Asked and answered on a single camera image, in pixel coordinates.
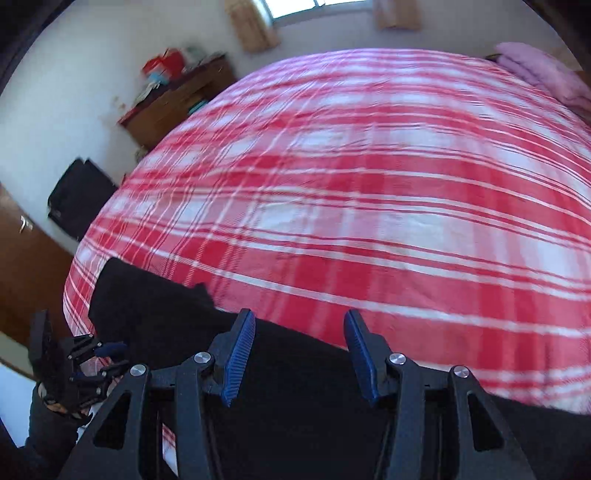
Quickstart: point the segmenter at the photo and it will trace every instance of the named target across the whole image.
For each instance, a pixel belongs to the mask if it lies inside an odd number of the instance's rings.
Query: wooden cabinet
[[[151,150],[189,117],[194,105],[213,100],[235,82],[225,55],[214,56],[180,80],[153,90],[119,123],[139,145]]]

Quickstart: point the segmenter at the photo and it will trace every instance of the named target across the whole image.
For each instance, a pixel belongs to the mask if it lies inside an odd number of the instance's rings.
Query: wooden door
[[[0,331],[26,345],[33,313],[49,309],[56,337],[69,335],[62,302],[71,264],[0,184]]]

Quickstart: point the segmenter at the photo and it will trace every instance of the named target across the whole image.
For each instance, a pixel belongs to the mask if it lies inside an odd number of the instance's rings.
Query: window
[[[309,10],[318,13],[325,7],[336,4],[365,4],[369,0],[264,0],[273,18],[295,14]]]

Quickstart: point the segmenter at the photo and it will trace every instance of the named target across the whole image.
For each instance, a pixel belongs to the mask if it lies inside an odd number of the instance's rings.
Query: red and white checkered blanket
[[[590,158],[591,129],[485,60],[281,61],[176,128],[115,193],[74,259],[67,321],[92,330],[93,287],[119,257],[335,345],[355,307],[419,363],[589,412]]]

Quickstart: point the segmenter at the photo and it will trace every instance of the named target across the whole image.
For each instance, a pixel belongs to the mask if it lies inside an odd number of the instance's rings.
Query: red bag
[[[162,73],[170,80],[176,80],[183,75],[185,62],[183,54],[176,48],[168,48],[163,55],[158,55],[146,62],[142,68],[144,75],[149,76],[150,73],[156,71]]]

